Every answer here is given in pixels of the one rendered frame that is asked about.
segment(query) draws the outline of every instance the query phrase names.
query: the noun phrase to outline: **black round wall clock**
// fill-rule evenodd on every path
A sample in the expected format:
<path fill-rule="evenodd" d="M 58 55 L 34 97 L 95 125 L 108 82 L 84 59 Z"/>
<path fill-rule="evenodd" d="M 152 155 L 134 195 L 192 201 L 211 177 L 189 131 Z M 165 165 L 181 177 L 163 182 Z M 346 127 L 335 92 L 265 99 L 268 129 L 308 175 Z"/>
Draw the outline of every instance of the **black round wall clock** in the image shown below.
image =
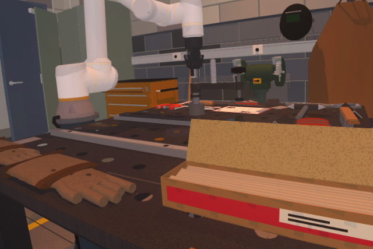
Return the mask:
<path fill-rule="evenodd" d="M 312 27 L 311 11 L 302 4 L 292 4 L 281 15 L 280 31 L 289 40 L 303 38 Z"/>

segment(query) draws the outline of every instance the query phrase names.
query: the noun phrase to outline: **blue door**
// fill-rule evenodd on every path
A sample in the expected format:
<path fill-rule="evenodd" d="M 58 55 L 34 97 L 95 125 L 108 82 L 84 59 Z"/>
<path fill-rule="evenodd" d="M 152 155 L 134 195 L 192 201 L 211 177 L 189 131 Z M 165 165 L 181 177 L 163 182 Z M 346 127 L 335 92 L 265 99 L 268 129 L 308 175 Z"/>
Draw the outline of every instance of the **blue door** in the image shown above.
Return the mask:
<path fill-rule="evenodd" d="M 0 0 L 0 62 L 13 141 L 48 132 L 35 15 L 29 10 L 35 6 L 45 9 Z"/>

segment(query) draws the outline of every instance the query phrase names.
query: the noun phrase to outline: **door handle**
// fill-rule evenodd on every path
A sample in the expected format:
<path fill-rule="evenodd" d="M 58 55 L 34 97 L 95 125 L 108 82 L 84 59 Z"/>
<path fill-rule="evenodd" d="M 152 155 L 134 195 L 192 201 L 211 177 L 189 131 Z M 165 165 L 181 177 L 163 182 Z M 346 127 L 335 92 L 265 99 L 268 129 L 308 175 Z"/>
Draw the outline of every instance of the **door handle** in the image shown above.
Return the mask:
<path fill-rule="evenodd" d="M 10 81 L 9 84 L 10 84 L 11 86 L 13 86 L 14 84 L 23 84 L 23 82 L 22 82 L 22 81 L 21 81 L 21 82 L 13 82 L 13 81 Z"/>

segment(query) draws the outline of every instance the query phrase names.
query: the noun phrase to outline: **tiled floor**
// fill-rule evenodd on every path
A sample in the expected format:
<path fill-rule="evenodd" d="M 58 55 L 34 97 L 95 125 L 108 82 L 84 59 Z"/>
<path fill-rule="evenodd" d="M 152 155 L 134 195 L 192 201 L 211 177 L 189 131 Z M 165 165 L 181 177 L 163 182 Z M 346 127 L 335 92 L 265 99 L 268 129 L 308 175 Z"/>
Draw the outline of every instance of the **tiled floor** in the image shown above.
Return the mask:
<path fill-rule="evenodd" d="M 30 225 L 43 217 L 25 208 L 27 224 Z M 73 249 L 74 234 L 47 221 L 29 230 L 33 249 Z"/>

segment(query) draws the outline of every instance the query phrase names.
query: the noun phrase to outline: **open box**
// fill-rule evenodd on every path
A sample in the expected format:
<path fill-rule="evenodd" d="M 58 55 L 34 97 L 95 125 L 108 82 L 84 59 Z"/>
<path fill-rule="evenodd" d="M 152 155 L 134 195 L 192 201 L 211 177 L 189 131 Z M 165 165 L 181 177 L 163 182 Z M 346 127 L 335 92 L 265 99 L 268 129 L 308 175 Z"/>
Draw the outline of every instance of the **open box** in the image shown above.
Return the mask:
<path fill-rule="evenodd" d="M 193 119 L 186 161 L 161 177 L 163 205 L 333 248 L 368 249 L 372 140 L 365 128 Z M 195 167 L 248 176 L 256 190 L 175 179 Z"/>

